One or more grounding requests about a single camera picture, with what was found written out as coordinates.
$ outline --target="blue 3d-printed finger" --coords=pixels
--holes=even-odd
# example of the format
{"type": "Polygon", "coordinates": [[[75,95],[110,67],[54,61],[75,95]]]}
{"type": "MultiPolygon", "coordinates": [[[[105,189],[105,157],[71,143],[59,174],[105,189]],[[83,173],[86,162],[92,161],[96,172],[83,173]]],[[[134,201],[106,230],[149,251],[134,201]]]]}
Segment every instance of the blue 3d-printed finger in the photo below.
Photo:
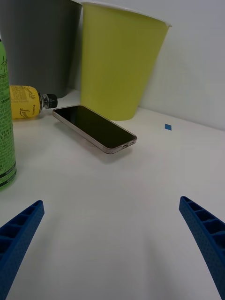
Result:
{"type": "Polygon", "coordinates": [[[0,228],[0,300],[5,300],[44,215],[41,200],[0,228]]]}
{"type": "Polygon", "coordinates": [[[179,210],[225,300],[225,223],[187,197],[181,197],[179,210]]]}

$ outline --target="plastic bottle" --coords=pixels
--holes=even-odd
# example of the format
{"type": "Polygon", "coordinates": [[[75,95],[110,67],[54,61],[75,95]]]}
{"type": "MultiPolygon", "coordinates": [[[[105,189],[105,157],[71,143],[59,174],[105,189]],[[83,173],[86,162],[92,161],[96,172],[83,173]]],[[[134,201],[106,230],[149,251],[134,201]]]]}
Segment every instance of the plastic bottle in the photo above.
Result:
{"type": "Polygon", "coordinates": [[[58,105],[55,95],[41,95],[31,86],[11,85],[10,94],[13,119],[33,118],[40,114],[43,107],[48,109],[58,105]]]}
{"type": "Polygon", "coordinates": [[[6,51],[0,39],[0,189],[16,174],[6,51]]]}

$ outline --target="smartphone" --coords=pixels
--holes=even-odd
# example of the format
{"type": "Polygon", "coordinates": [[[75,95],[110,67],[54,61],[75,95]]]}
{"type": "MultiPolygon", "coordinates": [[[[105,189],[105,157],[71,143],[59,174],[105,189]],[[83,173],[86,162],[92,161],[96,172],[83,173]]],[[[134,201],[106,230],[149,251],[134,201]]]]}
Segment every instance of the smartphone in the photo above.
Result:
{"type": "Polygon", "coordinates": [[[53,110],[53,116],[107,154],[136,143],[137,137],[83,105],[53,110]]]}

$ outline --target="black bottle cap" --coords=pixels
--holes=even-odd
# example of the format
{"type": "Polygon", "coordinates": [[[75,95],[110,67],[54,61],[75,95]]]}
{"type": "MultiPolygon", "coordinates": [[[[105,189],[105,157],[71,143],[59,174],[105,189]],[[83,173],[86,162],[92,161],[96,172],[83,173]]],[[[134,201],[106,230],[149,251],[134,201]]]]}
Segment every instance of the black bottle cap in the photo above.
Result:
{"type": "Polygon", "coordinates": [[[54,94],[47,94],[49,98],[49,107],[48,108],[56,108],[58,105],[58,99],[54,94]]]}

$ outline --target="bottle neck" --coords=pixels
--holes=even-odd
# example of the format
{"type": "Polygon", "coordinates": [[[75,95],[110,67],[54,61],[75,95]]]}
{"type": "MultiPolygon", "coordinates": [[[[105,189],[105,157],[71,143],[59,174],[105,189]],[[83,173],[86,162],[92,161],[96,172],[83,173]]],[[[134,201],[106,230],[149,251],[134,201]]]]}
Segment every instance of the bottle neck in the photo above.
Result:
{"type": "Polygon", "coordinates": [[[43,108],[48,109],[49,108],[49,97],[47,94],[41,95],[41,107],[40,107],[40,112],[42,111],[43,108]]]}

